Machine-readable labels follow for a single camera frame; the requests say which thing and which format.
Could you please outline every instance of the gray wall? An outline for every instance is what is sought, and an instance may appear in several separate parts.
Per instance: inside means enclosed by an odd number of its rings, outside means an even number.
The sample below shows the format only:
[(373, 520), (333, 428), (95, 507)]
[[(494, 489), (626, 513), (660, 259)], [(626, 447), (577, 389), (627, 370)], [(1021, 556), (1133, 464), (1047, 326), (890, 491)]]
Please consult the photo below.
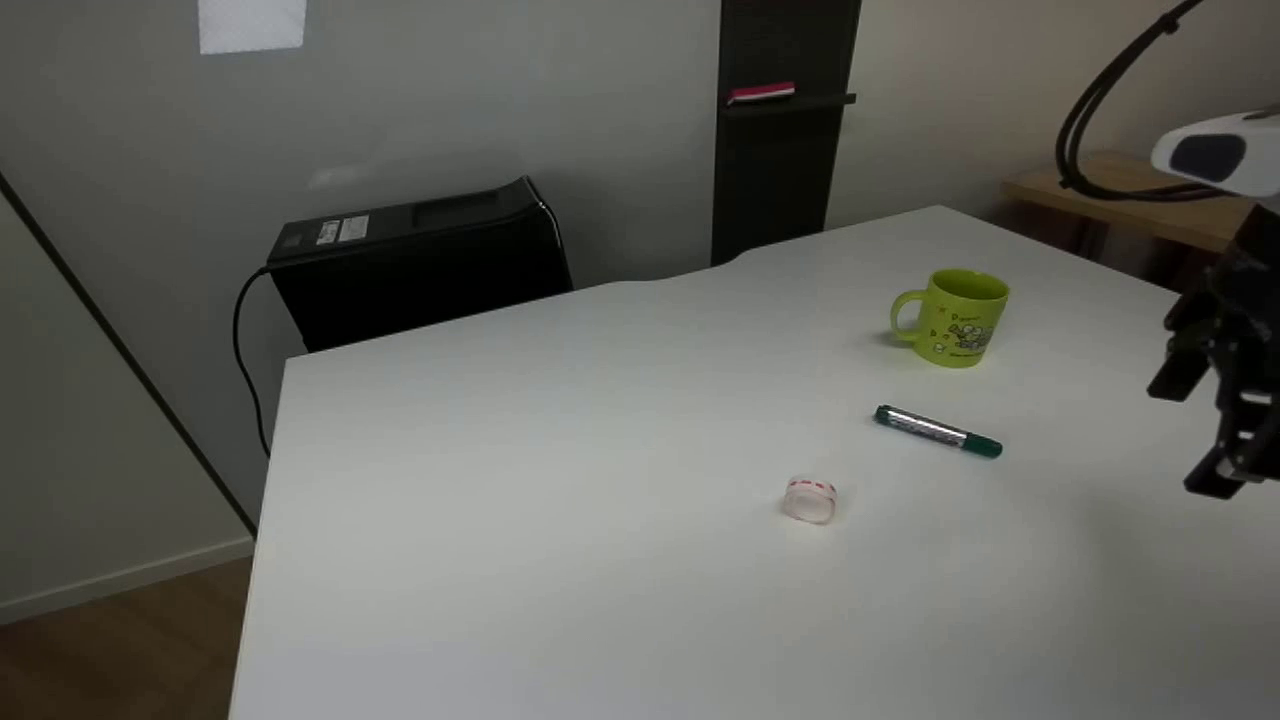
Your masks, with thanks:
[(0, 625), (244, 553), (207, 473), (0, 200)]
[[(716, 0), (311, 0), (308, 49), (195, 54), (195, 0), (4, 0), (0, 169), (177, 411), (259, 491), (229, 302), (295, 214), (532, 173), (581, 280), (710, 259)], [(833, 223), (987, 213), (1085, 80), (1172, 0), (865, 0)], [(1276, 0), (1212, 0), (1118, 93), (1101, 148), (1276, 96)], [(268, 394), (295, 336), (250, 309)]]
[[(519, 173), (586, 282), (710, 259), (716, 0), (311, 0), (308, 49), (195, 54), (195, 0), (4, 0), (0, 169), (229, 484), (259, 457), (229, 354), (284, 219)], [(295, 333), (250, 302), (278, 394)]]

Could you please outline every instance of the white table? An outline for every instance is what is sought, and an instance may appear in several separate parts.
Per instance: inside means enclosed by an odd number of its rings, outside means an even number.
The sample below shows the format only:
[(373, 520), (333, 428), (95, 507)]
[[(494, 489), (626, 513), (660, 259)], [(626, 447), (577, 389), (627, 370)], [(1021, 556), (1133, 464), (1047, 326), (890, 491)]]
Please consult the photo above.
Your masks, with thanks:
[[(1011, 280), (971, 370), (880, 338), (941, 262)], [(1271, 720), (1280, 489), (1186, 495), (1218, 411), (1146, 394), (1169, 302), (925, 209), (292, 360), (235, 715)]]

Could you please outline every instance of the black shelf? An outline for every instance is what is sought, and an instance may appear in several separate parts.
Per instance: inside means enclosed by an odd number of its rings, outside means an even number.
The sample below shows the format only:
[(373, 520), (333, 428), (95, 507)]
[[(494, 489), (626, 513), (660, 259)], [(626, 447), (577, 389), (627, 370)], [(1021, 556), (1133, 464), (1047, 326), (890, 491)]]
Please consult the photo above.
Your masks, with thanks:
[[(860, 0), (721, 0), (716, 262), (826, 227), (858, 18)], [(796, 96), (728, 105), (768, 83)]]
[(743, 105), (723, 105), (723, 121), (755, 121), (755, 117), (805, 117), (805, 111), (833, 111), (858, 105), (858, 96), (786, 96), (786, 101), (743, 101)]

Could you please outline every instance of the wooden floor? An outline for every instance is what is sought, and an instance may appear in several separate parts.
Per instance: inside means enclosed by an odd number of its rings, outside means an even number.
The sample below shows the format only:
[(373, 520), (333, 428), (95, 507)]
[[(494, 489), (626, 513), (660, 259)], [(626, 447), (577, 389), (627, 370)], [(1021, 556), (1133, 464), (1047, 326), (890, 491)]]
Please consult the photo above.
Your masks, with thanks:
[(224, 720), (250, 561), (0, 626), (4, 720)]

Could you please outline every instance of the marker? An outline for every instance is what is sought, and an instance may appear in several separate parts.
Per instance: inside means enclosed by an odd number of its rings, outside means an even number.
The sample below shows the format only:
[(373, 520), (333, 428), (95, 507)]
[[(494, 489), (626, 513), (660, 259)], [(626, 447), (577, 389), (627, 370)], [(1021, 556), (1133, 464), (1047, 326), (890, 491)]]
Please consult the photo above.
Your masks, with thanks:
[(996, 444), (993, 436), (951, 428), (951, 422), (941, 422), (941, 421), (893, 406), (893, 402), (875, 406), (875, 422), (899, 428), (899, 433), (912, 433), (912, 436), (925, 436), (925, 438), (935, 438), (935, 444), (983, 457), (983, 458), (996, 458), (1004, 452), (1004, 444)]

